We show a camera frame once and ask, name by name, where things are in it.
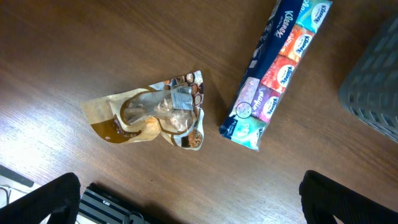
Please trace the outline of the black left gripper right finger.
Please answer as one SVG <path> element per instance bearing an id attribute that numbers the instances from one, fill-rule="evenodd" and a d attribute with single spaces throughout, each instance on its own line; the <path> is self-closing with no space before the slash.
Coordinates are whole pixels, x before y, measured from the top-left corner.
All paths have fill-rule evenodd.
<path id="1" fill-rule="evenodd" d="M 306 171 L 299 186 L 308 224 L 397 223 L 397 212 L 314 171 Z"/>

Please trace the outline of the grey plastic basket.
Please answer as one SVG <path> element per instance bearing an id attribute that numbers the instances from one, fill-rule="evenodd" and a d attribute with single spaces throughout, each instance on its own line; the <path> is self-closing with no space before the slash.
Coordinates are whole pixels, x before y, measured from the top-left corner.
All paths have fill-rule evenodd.
<path id="1" fill-rule="evenodd" d="M 378 30 L 338 91 L 342 107 L 397 142 L 397 14 Z"/>

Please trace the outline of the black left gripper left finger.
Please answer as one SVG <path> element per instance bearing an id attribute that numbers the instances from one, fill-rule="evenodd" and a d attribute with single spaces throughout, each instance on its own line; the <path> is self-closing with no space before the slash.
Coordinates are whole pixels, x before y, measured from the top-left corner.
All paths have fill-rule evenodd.
<path id="1" fill-rule="evenodd" d="M 1 209 L 1 224 L 74 224 L 80 204 L 80 181 L 66 173 Z"/>

